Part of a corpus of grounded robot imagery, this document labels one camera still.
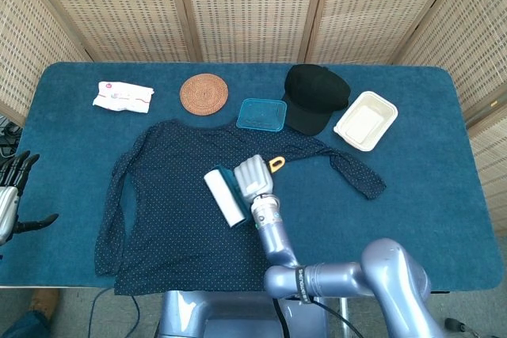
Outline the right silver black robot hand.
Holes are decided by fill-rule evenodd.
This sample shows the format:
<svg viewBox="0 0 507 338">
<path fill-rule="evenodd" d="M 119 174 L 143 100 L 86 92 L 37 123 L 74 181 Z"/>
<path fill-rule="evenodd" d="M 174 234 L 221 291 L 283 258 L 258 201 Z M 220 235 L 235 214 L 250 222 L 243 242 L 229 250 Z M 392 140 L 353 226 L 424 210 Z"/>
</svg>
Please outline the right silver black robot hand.
<svg viewBox="0 0 507 338">
<path fill-rule="evenodd" d="M 246 159 L 233 170 L 243 198 L 252 203 L 258 196 L 273 193 L 273 179 L 261 155 Z"/>
</svg>

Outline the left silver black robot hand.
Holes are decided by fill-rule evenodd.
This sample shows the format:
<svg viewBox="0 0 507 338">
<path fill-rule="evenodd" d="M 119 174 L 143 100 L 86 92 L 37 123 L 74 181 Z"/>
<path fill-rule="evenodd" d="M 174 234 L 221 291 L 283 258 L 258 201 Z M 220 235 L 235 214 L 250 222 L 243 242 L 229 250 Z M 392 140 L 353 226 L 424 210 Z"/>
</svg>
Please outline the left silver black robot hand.
<svg viewBox="0 0 507 338">
<path fill-rule="evenodd" d="M 1 245 L 11 240 L 15 234 L 42 230 L 59 217 L 59 214 L 52 214 L 43 220 L 19 221 L 20 200 L 29 173 L 39 158 L 39 154 L 31 155 L 27 150 L 1 164 Z"/>
</svg>

